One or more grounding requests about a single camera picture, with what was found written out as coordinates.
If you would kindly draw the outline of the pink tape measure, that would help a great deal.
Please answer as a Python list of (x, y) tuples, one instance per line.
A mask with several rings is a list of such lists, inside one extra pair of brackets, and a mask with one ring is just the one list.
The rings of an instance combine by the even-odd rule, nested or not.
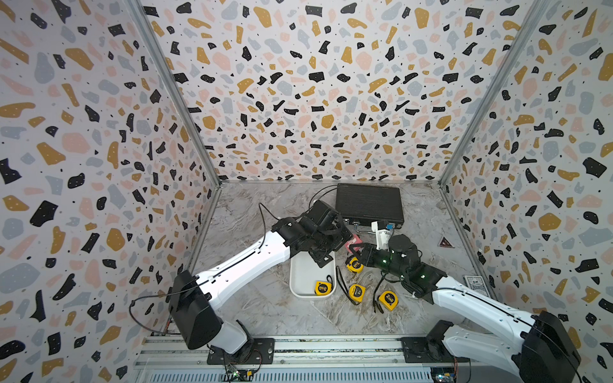
[(359, 238), (359, 236), (357, 235), (353, 235), (351, 239), (349, 239), (346, 243), (345, 243), (345, 248), (348, 252), (351, 252), (351, 246), (354, 244), (361, 244), (362, 240)]

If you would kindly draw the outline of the yellow deli 3m tape measure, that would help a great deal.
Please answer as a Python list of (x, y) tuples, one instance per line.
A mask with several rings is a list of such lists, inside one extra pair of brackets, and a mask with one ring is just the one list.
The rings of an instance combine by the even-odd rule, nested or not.
[(348, 271), (354, 274), (359, 274), (363, 271), (364, 266), (362, 265), (362, 263), (360, 263), (357, 257), (353, 256), (349, 257), (346, 260), (346, 268), (348, 269)]

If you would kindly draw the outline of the yellow 2m tape measure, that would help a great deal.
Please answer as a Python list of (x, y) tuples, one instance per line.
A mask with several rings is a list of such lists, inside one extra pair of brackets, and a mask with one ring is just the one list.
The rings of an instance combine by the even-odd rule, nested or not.
[(373, 301), (374, 312), (383, 314), (384, 310), (394, 311), (398, 305), (398, 297), (392, 290), (384, 290), (375, 294)]

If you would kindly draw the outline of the yellow front 3m tape measure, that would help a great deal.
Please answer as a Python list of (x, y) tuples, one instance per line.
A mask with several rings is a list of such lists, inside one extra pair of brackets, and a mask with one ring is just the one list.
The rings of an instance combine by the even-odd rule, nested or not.
[(314, 293), (316, 296), (329, 295), (334, 288), (334, 281), (330, 275), (326, 277), (325, 281), (316, 281), (314, 285)]

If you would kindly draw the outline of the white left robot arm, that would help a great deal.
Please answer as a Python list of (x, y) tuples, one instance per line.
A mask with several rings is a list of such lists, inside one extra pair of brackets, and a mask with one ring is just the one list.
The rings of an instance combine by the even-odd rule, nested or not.
[(302, 215), (278, 218), (261, 239), (228, 261), (196, 274), (180, 272), (169, 294), (169, 313), (187, 348), (250, 354), (252, 336), (243, 325), (225, 322), (216, 310), (253, 279), (300, 253), (326, 266), (351, 238), (340, 213), (318, 200)]

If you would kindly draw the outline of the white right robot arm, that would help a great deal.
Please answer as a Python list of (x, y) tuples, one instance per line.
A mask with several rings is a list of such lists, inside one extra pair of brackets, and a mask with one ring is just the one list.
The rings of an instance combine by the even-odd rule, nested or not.
[(530, 314), (475, 292), (436, 267), (404, 235), (393, 236), (386, 249), (351, 244), (348, 250), (364, 267), (378, 268), (416, 299), (440, 306), (483, 328), (483, 332), (440, 321), (432, 343), (454, 357), (486, 363), (524, 382), (579, 381), (581, 357), (561, 320), (547, 311)]

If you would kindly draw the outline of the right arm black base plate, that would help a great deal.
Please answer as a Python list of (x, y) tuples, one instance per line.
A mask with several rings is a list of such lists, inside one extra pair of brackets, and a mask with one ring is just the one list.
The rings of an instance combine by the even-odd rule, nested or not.
[(404, 337), (400, 339), (405, 363), (453, 363), (468, 362), (465, 357), (454, 357), (442, 341), (426, 337)]

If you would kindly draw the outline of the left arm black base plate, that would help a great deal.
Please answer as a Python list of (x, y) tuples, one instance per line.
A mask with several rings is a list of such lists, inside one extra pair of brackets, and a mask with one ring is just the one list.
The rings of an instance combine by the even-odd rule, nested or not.
[(276, 340), (274, 338), (254, 338), (235, 354), (228, 354), (223, 349), (212, 346), (208, 354), (207, 364), (271, 365), (275, 345)]

